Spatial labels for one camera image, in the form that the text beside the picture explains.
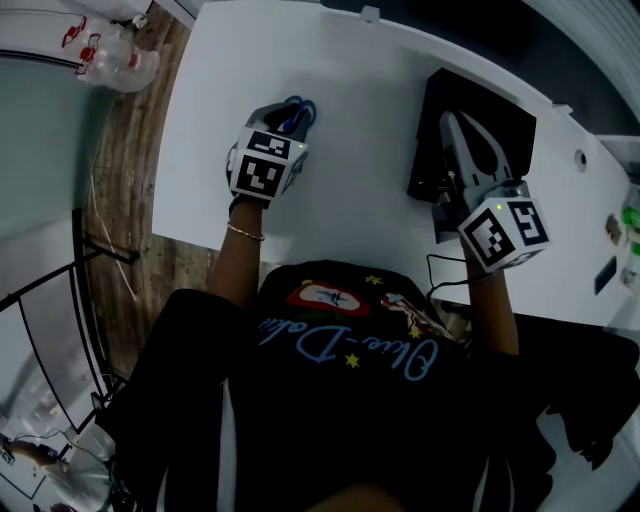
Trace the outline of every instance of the plastic bottle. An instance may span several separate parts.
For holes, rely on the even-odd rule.
[[[141,50],[124,28],[102,18],[83,17],[79,25],[69,28],[62,48],[82,61],[78,78],[121,92],[144,89],[160,64],[158,52]]]

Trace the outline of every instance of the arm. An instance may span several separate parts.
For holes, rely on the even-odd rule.
[[[469,279],[484,275],[476,262],[473,251],[462,244],[467,263]],[[518,355],[518,331],[511,311],[509,292],[504,272],[497,272],[477,283],[469,284],[473,329],[484,340],[489,350],[508,355]]]
[[[238,203],[229,223],[242,231],[260,236],[262,202],[251,199]],[[213,268],[210,292],[247,309],[258,291],[260,242],[227,228],[220,254]]]
[[[36,445],[25,441],[14,441],[11,444],[3,444],[2,447],[13,455],[22,455],[31,459],[40,467],[58,463],[57,460],[38,450]]]

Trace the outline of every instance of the bracelet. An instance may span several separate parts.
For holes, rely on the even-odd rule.
[[[252,235],[251,233],[247,233],[246,231],[242,231],[241,229],[233,227],[231,225],[231,222],[227,222],[227,227],[231,231],[235,231],[236,233],[240,233],[241,235],[248,236],[249,238],[253,238],[254,240],[257,240],[258,242],[264,242],[264,235],[262,235],[262,234],[260,236]]]

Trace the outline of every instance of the black cable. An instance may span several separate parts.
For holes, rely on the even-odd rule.
[[[438,286],[434,286],[433,279],[431,278],[431,262],[429,261],[429,258],[438,258],[438,259],[447,260],[447,261],[458,261],[461,263],[472,263],[472,264],[475,263],[476,265],[478,265],[477,261],[465,260],[463,258],[450,258],[449,256],[440,256],[438,254],[427,254],[427,267],[429,268],[429,282],[431,283],[431,289],[427,292],[427,295],[425,296],[425,298],[429,302],[431,302],[431,296],[438,288],[442,288],[444,286],[458,286],[462,284],[479,283],[480,281],[484,281],[485,279],[488,279],[493,275],[493,274],[485,274],[483,276],[478,276],[472,279],[464,279],[462,281],[446,281],[444,283],[440,283]]]
[[[78,14],[76,12],[51,11],[49,9],[0,9],[0,14],[5,12],[44,12],[47,14],[62,14],[65,16],[80,16],[81,18],[84,18],[84,14]]]

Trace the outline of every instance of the black box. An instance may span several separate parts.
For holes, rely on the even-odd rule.
[[[427,80],[407,190],[411,197],[435,203],[451,183],[440,136],[440,117],[446,111],[465,112],[484,126],[504,150],[514,178],[529,172],[536,118],[489,89],[440,69]]]

